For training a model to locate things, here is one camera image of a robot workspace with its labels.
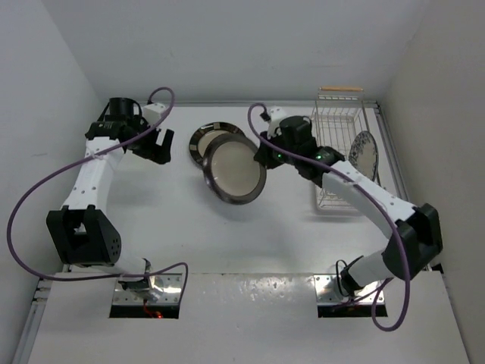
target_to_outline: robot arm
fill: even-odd
[[[440,220],[433,206],[428,204],[417,207],[385,191],[364,175],[360,174],[345,157],[329,146],[318,146],[311,135],[311,124],[307,117],[287,117],[282,108],[272,108],[263,113],[262,118],[269,123],[268,132],[261,136],[276,146],[306,158],[323,162],[333,169],[349,176],[354,183],[368,192],[386,209],[394,221],[405,246],[411,279],[422,270],[443,249]],[[369,256],[354,260],[341,272],[343,289],[350,295],[374,281],[387,278],[404,278],[401,258],[393,239],[392,229],[374,204],[353,184],[343,180],[333,172],[323,171],[307,162],[282,155],[269,146],[261,144],[255,160],[267,169],[282,164],[293,165],[298,173],[319,187],[323,185],[330,192],[344,198],[347,202],[366,215],[389,239],[387,247]]]
[[[106,217],[114,172],[127,149],[96,155],[147,130],[164,110],[162,104],[151,104],[142,109],[142,115],[134,115],[135,104],[129,99],[110,99],[109,115],[102,115],[86,133],[85,156],[95,155],[95,158],[83,164],[61,209],[50,211],[47,216],[49,232],[64,264],[96,267],[109,274],[142,275],[149,270],[146,259],[121,249],[121,237]],[[174,132],[167,130],[163,142],[159,140],[160,135],[160,130],[154,130],[127,148],[162,165],[171,160]]]

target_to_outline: plate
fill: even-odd
[[[202,170],[209,188],[225,202],[244,205],[266,184],[266,168],[254,160],[258,147],[238,133],[221,134],[205,150]]]
[[[364,130],[357,134],[350,147],[349,162],[365,177],[374,181],[377,178],[379,152],[376,140],[371,133]]]
[[[205,150],[214,138],[228,133],[237,133],[244,135],[236,125],[218,121],[215,123],[206,124],[197,129],[192,135],[189,142],[189,152],[192,160],[202,166]]]

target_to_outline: white wall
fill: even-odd
[[[485,2],[434,0],[384,104],[415,202],[438,208],[443,267],[472,362],[485,362]]]
[[[7,363],[37,282],[8,253],[10,210],[41,177],[83,154],[83,133],[102,105],[40,0],[0,2],[0,49],[0,363]],[[18,252],[44,272],[60,267],[45,217],[74,178],[58,177],[35,193],[14,223]]]
[[[427,0],[43,0],[96,92],[143,99],[383,96]]]

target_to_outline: plate in dish rack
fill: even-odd
[[[349,162],[370,180],[377,177],[379,152],[376,140],[368,131],[357,134],[349,152]]]

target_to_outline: wire dish rack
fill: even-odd
[[[331,146],[349,157],[350,147],[357,134],[369,130],[360,87],[321,87],[315,100],[311,119],[318,145]],[[336,194],[315,186],[317,209],[322,212],[356,214],[358,211]]]

